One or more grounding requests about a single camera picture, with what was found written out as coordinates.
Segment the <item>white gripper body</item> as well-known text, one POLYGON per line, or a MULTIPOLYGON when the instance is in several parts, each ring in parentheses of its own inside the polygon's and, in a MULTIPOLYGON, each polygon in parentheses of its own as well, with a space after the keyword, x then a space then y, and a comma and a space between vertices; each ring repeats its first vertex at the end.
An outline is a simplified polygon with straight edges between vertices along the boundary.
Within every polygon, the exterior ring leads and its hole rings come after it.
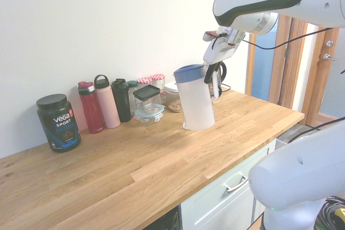
POLYGON ((217 31, 206 31, 203 40, 210 42, 203 61, 212 65, 233 56, 240 43, 240 30, 220 26, 217 31))

